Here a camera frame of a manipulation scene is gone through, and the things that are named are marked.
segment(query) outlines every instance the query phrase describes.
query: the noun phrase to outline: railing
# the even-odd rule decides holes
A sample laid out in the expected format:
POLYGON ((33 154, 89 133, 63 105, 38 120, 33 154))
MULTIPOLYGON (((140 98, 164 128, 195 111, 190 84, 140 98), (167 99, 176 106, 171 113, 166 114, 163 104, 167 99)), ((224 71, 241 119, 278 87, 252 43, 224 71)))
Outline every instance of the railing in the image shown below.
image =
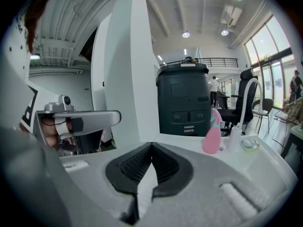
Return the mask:
MULTIPOLYGON (((208 67, 239 67, 238 59, 236 58, 198 58, 198 62, 200 64, 206 64, 208 67)), ((184 61, 173 61, 166 63, 166 65, 183 63, 184 61)))

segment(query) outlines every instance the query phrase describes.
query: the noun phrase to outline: man in white shirt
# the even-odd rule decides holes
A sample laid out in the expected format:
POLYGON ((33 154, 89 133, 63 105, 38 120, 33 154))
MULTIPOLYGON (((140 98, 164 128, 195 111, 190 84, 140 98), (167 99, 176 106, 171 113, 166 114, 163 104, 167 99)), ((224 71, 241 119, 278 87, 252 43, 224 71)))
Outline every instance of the man in white shirt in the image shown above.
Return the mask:
POLYGON ((219 90, 219 83, 216 80, 216 77, 213 77, 213 80, 210 82, 210 105, 217 106, 217 91, 219 90))

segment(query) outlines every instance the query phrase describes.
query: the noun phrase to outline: table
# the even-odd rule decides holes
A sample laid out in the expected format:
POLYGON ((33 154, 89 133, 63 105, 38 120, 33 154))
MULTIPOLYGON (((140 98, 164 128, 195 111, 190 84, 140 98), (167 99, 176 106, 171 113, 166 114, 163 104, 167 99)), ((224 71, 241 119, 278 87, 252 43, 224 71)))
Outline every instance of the table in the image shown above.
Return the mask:
POLYGON ((301 129, 301 124, 296 125, 290 129, 287 143, 281 153, 282 158, 286 157, 292 144, 295 144, 297 148, 303 152, 303 130, 301 129))

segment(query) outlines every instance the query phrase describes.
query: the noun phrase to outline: white cloth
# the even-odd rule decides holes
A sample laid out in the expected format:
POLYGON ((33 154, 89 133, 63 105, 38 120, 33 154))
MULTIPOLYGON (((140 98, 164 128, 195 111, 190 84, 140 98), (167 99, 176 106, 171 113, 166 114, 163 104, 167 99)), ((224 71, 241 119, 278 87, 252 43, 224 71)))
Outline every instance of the white cloth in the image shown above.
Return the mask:
POLYGON ((217 82, 217 80, 212 80, 210 82, 210 85, 211 85, 211 87, 210 87, 211 92, 216 92, 219 90, 219 82, 217 82))

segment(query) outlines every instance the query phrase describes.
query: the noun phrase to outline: pink spray bottle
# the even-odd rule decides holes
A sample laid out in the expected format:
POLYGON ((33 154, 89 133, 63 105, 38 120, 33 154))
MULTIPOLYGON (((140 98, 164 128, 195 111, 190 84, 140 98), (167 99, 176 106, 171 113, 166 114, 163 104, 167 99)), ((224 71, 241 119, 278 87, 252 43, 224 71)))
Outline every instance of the pink spray bottle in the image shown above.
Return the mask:
POLYGON ((215 154, 219 150, 221 143, 221 130, 220 123, 222 122, 222 117, 218 110, 213 111, 214 124, 212 128, 208 131, 203 144, 202 150, 207 154, 215 154))

